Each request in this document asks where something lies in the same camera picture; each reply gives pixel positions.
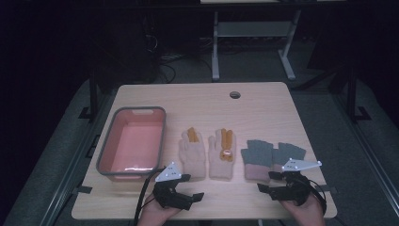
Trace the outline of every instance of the metal stand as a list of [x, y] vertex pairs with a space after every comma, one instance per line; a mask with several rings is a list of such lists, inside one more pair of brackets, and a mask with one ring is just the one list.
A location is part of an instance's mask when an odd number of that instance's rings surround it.
[[349, 119], [353, 123], [357, 123], [357, 121], [369, 121], [371, 119], [370, 115], [367, 113], [366, 109], [363, 106], [358, 106], [358, 111], [360, 115], [356, 114], [356, 84], [357, 84], [357, 76], [354, 72], [353, 68], [346, 64], [338, 64], [337, 66], [325, 71], [314, 77], [313, 79], [305, 82], [304, 84], [290, 88], [291, 91], [301, 91], [311, 86], [317, 84], [330, 77], [334, 76], [332, 81], [329, 84], [329, 91], [332, 94], [340, 94], [347, 85], [347, 93], [346, 93], [346, 114]]
[[288, 52], [294, 39], [300, 12], [301, 10], [297, 10], [294, 19], [290, 22], [219, 22], [216, 11], [214, 20], [214, 51], [212, 52], [212, 80], [216, 82], [220, 78], [219, 60], [217, 57], [218, 37], [287, 37], [284, 48], [279, 50], [279, 58], [288, 79], [294, 80], [295, 74], [288, 59]]

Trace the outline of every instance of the black cable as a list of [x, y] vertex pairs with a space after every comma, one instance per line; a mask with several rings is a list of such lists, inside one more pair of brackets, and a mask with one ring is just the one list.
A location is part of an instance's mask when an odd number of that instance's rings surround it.
[[219, 49], [218, 52], [221, 55], [238, 55], [246, 51], [243, 43], [240, 43], [240, 41], [233, 41], [233, 40], [222, 41], [218, 49]]
[[204, 63], [204, 64], [206, 65], [206, 67], [212, 72], [212, 68], [211, 68], [211, 66], [209, 65], [208, 62], [206, 62], [206, 61], [203, 60], [203, 59], [199, 59], [199, 61], [201, 61], [202, 63]]
[[278, 219], [277, 221], [279, 222], [279, 224], [280, 224], [281, 226], [285, 226], [284, 222], [282, 222], [281, 219]]
[[102, 50], [107, 56], [111, 57], [113, 60], [115, 60], [115, 62], [119, 63], [120, 66], [124, 69], [126, 69], [128, 71], [128, 73], [131, 74], [135, 74], [134, 72], [132, 72], [132, 70], [129, 68], [129, 66], [127, 66], [126, 64], [124, 64], [123, 62], [121, 62], [120, 60], [118, 60], [115, 56], [113, 56], [112, 54], [110, 54], [108, 51], [106, 51], [99, 43], [97, 43], [97, 41], [95, 41], [92, 37], [89, 37], [89, 39], [100, 49]]
[[155, 200], [155, 197], [154, 197], [154, 198], [152, 198], [150, 201], [148, 201], [148, 202], [144, 203], [144, 204], [141, 206], [141, 209], [143, 209], [143, 207], [144, 207], [145, 205], [147, 205], [148, 203], [152, 202], [153, 200]]
[[160, 72], [162, 77], [164, 78], [164, 83], [168, 81], [167, 75], [164, 72]]
[[176, 70], [167, 64], [160, 64], [160, 66], [170, 68], [173, 71], [173, 76], [170, 80], [168, 80], [167, 76], [165, 75], [165, 79], [166, 79], [165, 83], [167, 83], [167, 84], [171, 83], [176, 78]]
[[141, 192], [140, 192], [140, 196], [138, 197], [138, 202], [137, 202], [137, 207], [136, 207], [136, 213], [135, 213], [135, 221], [133, 223], [134, 226], [136, 226], [138, 224], [138, 216], [140, 215], [141, 212], [141, 203], [143, 203], [144, 200], [144, 195], [146, 194], [146, 190], [147, 187], [149, 186], [150, 183], [150, 179], [152, 178], [153, 175], [155, 175], [158, 172], [162, 172], [165, 168], [163, 169], [157, 169], [154, 170], [146, 179], [146, 181], [144, 182], [143, 187], [141, 188]]
[[345, 224], [340, 218], [338, 218], [337, 216], [334, 217], [338, 222], [341, 223], [341, 225], [343, 226], [348, 226], [347, 224]]
[[317, 200], [319, 200], [320, 204], [322, 205], [323, 215], [324, 215], [324, 214], [326, 213], [326, 211], [327, 211], [326, 195], [324, 195], [325, 197], [323, 198], [323, 197], [319, 194], [319, 192], [318, 192], [314, 187], [312, 187], [311, 185], [306, 184], [306, 183], [304, 183], [303, 181], [298, 180], [298, 179], [296, 179], [296, 178], [291, 178], [291, 180], [293, 180], [293, 181], [295, 181], [295, 182], [297, 182], [297, 183], [300, 183], [300, 184], [302, 184], [303, 186], [306, 186], [306, 187], [308, 187], [308, 188], [311, 190], [311, 193], [317, 198]]
[[322, 187], [320, 187], [317, 183], [315, 183], [313, 180], [309, 180], [310, 182], [312, 182], [312, 183], [314, 183], [317, 187], [319, 187], [319, 189], [322, 191], [322, 193], [323, 193], [323, 197], [324, 197], [324, 199], [326, 199], [326, 193], [324, 192], [324, 190], [323, 190], [323, 188]]
[[164, 59], [164, 61], [161, 62], [161, 64], [168, 64], [177, 60], [181, 60], [181, 59], [185, 59], [185, 58], [189, 58], [188, 55], [181, 55], [181, 56], [176, 56], [174, 58], [171, 59]]

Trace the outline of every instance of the human hand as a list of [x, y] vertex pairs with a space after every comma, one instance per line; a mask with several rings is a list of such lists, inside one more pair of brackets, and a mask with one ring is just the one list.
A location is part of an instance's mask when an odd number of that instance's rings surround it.
[[296, 206], [292, 201], [279, 201], [301, 226], [324, 226], [323, 209], [317, 198], [310, 194], [305, 203]]
[[137, 226], [162, 226], [169, 218], [178, 214], [181, 209], [166, 207], [163, 208], [151, 194], [144, 201], [144, 207], [141, 210], [141, 217]]

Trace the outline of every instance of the plastic tray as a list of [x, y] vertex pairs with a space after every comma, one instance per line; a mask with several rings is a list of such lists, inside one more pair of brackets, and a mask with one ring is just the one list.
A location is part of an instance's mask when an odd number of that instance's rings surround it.
[[117, 110], [97, 160], [97, 171], [113, 181], [139, 179], [158, 168], [165, 133], [165, 109]]

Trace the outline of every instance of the table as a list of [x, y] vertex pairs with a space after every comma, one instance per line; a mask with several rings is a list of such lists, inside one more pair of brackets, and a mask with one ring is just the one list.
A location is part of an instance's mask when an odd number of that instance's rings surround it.
[[[241, 97], [233, 99], [231, 92]], [[72, 209], [77, 219], [132, 219], [135, 214], [142, 181], [111, 182], [96, 170], [96, 162], [114, 112], [123, 106], [162, 106], [167, 112], [167, 125], [162, 164], [174, 161], [181, 169], [178, 141], [182, 131], [195, 127], [208, 147], [209, 136], [220, 128], [232, 129], [237, 137], [237, 159], [231, 181], [211, 180], [180, 183], [177, 191], [192, 195], [204, 192], [201, 202], [189, 211], [183, 210], [174, 219], [260, 219], [289, 218], [278, 202], [258, 191], [256, 183], [244, 178], [240, 154], [247, 140], [261, 139], [278, 145], [294, 144], [307, 150], [305, 160], [316, 161], [295, 104], [284, 83], [210, 83], [170, 85], [126, 85], [120, 87], [99, 138], [82, 186], [91, 192], [79, 193]], [[320, 168], [303, 171], [319, 185], [325, 185]], [[152, 192], [153, 183], [147, 189]], [[337, 209], [329, 192], [326, 218], [333, 218]]]

